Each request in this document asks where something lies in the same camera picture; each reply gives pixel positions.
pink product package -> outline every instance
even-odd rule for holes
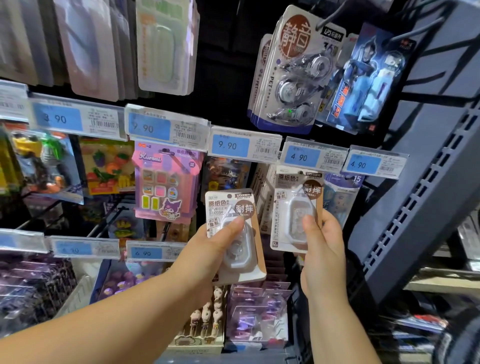
[[[204,155],[172,146],[137,143],[135,216],[190,224],[197,208],[198,174]]]

product label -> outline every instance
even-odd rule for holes
[[[27,86],[15,87],[10,82],[0,83],[0,119],[28,121],[26,110],[28,107]]]
[[[32,99],[31,105],[35,117],[32,127],[125,140],[120,136],[117,110],[53,99]]]
[[[164,110],[127,105],[126,133],[133,140],[172,144],[186,149],[207,151],[209,121]]]
[[[119,239],[51,236],[53,254],[60,258],[120,259]]]
[[[127,241],[127,261],[174,262],[185,244]]]
[[[407,158],[406,154],[352,146],[342,170],[397,180]]]
[[[42,232],[0,229],[0,250],[48,253]]]
[[[281,143],[282,137],[278,134],[212,126],[208,155],[275,163]]]
[[[348,149],[321,143],[304,144],[286,141],[280,164],[308,167],[313,170],[339,173],[347,158]]]

